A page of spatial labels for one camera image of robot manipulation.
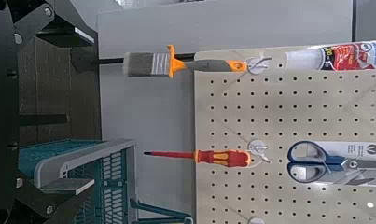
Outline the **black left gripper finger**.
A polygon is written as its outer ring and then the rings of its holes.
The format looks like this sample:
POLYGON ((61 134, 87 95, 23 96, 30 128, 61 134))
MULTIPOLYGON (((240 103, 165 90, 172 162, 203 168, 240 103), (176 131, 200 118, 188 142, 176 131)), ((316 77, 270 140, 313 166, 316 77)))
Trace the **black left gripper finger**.
POLYGON ((60 178, 37 188, 24 180, 16 191, 12 224, 72 224, 94 183, 93 179, 60 178))
POLYGON ((70 0, 7 0, 7 3, 19 49, 34 37, 59 48, 96 44, 96 32, 84 22, 70 0))

